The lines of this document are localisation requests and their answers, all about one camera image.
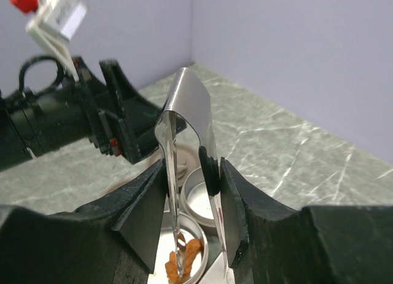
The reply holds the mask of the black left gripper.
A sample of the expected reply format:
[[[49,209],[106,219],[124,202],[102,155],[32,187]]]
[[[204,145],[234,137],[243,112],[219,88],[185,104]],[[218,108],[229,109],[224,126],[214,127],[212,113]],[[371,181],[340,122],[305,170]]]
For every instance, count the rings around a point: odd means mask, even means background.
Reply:
[[[25,75],[43,61],[56,64],[56,78],[34,92],[26,87]],[[98,105],[86,81],[67,75],[58,59],[39,55],[22,65],[18,88],[1,98],[1,170],[84,138],[101,153],[122,156],[131,164],[157,150],[154,128],[163,108],[139,94],[116,60],[99,65],[106,84]]]

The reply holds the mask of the metal tongs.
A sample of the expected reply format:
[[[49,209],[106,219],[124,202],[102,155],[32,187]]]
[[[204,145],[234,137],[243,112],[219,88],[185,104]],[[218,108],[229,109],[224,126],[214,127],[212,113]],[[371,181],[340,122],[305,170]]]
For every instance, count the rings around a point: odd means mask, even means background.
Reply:
[[[182,272],[185,265],[185,248],[180,241],[178,219],[177,144],[190,141],[191,148],[198,155],[202,170],[223,256],[222,275],[227,281],[229,265],[224,231],[224,211],[221,202],[219,161],[212,123],[211,96],[191,68],[183,67],[175,73],[154,133],[166,165],[177,269]]]

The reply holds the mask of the far brown tin lid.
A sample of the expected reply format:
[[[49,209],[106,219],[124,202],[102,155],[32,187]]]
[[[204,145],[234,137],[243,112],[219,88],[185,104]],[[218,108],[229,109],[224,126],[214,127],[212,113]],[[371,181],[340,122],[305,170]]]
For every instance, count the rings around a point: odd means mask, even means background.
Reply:
[[[194,149],[187,144],[181,143],[177,145],[176,154],[177,154],[176,155],[177,156],[176,157],[177,158],[177,185],[180,191],[185,183],[185,180],[191,174],[191,172],[193,172],[194,170],[200,167],[200,161]],[[145,162],[146,168],[150,167],[156,161],[162,158],[163,155],[161,153],[161,149],[158,149],[150,157],[147,158],[147,161]],[[131,180],[133,180],[133,178],[127,178],[122,181],[119,181],[118,183],[113,184],[105,192],[105,195],[113,192],[114,190],[130,182]]]

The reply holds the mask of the white rectangular plate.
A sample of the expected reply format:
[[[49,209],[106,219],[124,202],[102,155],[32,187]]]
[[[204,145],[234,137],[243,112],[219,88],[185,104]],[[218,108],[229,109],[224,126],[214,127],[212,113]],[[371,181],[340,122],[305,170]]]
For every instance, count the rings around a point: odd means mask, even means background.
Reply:
[[[149,275],[148,283],[169,283],[165,263],[169,260],[170,249],[159,247],[155,262],[155,270]],[[194,260],[191,277],[184,283],[227,283],[224,278],[224,262],[218,245],[210,243],[208,257],[198,255]]]

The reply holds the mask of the near metal lunch tin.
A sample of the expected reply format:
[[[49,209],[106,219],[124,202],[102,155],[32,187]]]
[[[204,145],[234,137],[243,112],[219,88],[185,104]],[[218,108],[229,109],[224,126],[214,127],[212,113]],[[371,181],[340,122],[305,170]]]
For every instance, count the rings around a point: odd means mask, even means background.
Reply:
[[[179,213],[179,227],[188,242],[191,239],[199,239],[202,242],[203,249],[196,256],[192,264],[190,277],[184,283],[198,283],[207,267],[208,263],[208,241],[200,225],[189,215]],[[157,256],[155,260],[155,270],[149,275],[148,283],[169,283],[166,276],[165,263],[169,260],[169,254],[174,251],[174,239],[172,231],[172,217],[169,211],[163,213],[160,239],[157,247]]]

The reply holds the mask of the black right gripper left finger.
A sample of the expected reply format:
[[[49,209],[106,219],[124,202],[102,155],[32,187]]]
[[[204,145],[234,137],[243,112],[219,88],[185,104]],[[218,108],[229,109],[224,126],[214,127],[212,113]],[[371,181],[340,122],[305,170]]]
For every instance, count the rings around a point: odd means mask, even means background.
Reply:
[[[166,198],[163,162],[72,212],[1,207],[2,283],[146,283]]]

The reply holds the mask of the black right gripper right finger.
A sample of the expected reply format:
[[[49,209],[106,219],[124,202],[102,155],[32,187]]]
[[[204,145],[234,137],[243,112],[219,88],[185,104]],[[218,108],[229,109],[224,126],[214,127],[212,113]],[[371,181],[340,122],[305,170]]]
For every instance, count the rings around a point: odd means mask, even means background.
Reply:
[[[294,210],[220,164],[227,254],[236,283],[391,283],[392,207]]]

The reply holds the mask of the orange fried food piece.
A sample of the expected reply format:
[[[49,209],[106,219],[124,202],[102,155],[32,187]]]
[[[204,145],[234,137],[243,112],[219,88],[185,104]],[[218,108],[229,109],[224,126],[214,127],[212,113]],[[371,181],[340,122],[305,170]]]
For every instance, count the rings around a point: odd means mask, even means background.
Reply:
[[[180,277],[176,267],[175,252],[169,254],[169,261],[165,263],[166,275],[170,283],[184,283],[192,271],[192,264],[200,252],[203,251],[203,242],[201,239],[191,239],[186,244],[184,271],[183,276]]]

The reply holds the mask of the metal lunch tin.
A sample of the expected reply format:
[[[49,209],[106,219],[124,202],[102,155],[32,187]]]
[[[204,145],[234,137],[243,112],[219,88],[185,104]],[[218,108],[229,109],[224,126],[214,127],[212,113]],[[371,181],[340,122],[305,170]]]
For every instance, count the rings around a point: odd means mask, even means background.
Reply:
[[[195,169],[186,178],[181,190],[181,204],[185,212],[202,228],[210,233],[216,232],[216,225],[201,168]]]
[[[179,213],[179,227],[188,242],[191,239],[199,239],[202,242],[203,249],[196,256],[192,264],[190,277],[184,283],[198,283],[207,267],[208,263],[208,241],[200,225],[189,215]],[[169,283],[166,276],[165,263],[169,260],[169,254],[174,251],[174,239],[172,231],[172,217],[169,211],[163,213],[160,239],[157,247],[157,256],[155,260],[155,270],[149,275],[148,283]]]

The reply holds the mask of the far metal lunch tin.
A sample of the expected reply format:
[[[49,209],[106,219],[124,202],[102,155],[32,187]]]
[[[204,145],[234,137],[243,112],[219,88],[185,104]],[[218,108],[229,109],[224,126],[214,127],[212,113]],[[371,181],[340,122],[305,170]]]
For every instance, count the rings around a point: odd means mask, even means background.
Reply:
[[[201,168],[195,169],[186,178],[181,190],[181,204],[185,212],[202,228],[210,233],[216,232],[216,225]]]

